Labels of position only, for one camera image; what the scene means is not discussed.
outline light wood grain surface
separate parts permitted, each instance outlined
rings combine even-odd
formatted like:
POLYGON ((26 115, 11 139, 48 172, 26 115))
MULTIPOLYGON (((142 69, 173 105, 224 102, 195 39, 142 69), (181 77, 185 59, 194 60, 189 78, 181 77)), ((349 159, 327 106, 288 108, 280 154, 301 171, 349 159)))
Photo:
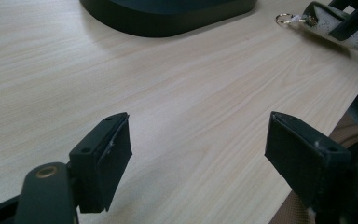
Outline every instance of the light wood grain surface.
POLYGON ((150 39, 77 0, 0 0, 0 202, 126 111, 133 156, 110 211, 82 223, 268 223, 290 191, 264 157, 269 113, 329 134, 358 93, 358 52, 275 24, 307 4, 150 39))

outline key ring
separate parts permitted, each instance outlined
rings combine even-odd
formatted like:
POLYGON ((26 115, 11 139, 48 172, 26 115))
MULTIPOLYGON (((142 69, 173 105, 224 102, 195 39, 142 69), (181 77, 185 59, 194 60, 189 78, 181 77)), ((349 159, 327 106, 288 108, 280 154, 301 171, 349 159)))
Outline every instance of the key ring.
POLYGON ((278 24, 290 24, 294 21, 301 21, 301 22, 306 22, 306 20, 302 19, 301 16, 299 15, 293 15, 293 14, 289 14, 289 13, 283 13, 283 14, 279 14, 276 18, 275 18, 275 22, 278 24))

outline black base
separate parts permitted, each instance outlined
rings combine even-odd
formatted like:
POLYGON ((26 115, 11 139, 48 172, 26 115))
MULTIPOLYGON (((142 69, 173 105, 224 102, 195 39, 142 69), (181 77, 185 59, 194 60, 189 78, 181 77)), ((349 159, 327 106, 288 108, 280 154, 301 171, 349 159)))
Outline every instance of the black base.
POLYGON ((145 37, 179 35, 246 13, 256 0, 80 0, 98 21, 145 37))

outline black bracket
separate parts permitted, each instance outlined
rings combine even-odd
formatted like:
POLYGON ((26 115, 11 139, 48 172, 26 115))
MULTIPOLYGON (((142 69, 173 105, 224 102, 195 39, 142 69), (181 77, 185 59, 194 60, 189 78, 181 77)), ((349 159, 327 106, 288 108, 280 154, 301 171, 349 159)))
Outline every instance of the black bracket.
POLYGON ((317 213, 317 224, 358 223, 358 144, 345 149, 304 121, 272 112, 266 157, 317 213))
POLYGON ((132 155, 128 114, 102 120, 69 153, 25 177, 21 195, 0 203, 0 223, 78 223, 81 213, 108 210, 132 155))
POLYGON ((348 18, 330 33, 332 37, 343 41, 358 31, 358 0, 333 0, 329 6, 340 10, 344 10, 348 6, 355 9, 348 18))

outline black mechanical part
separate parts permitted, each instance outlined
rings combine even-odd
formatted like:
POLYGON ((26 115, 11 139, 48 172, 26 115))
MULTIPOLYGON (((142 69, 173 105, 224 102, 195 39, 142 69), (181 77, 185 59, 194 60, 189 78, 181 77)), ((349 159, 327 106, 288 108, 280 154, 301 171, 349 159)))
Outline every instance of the black mechanical part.
POLYGON ((348 6, 355 9, 347 19, 330 33, 332 37, 344 41, 358 31, 358 0, 333 0, 329 6, 340 10, 344 10, 348 6))
POLYGON ((101 121, 71 152, 25 177, 20 196, 0 203, 0 223, 78 223, 82 213, 108 210, 132 155, 128 114, 101 121))
POLYGON ((331 210, 335 180, 351 160, 350 152, 308 124, 272 112, 266 157, 307 207, 331 210))
POLYGON ((15 223, 78 223, 65 164, 48 163, 28 173, 15 223))
POLYGON ((109 209, 131 155, 126 113, 101 121, 69 153, 68 166, 76 177, 76 202, 82 213, 109 209))
POLYGON ((266 157, 317 224, 358 224, 358 143, 343 148, 295 117, 272 112, 266 157))
POLYGON ((95 19, 130 35, 167 37, 249 12, 256 0, 80 0, 95 19))

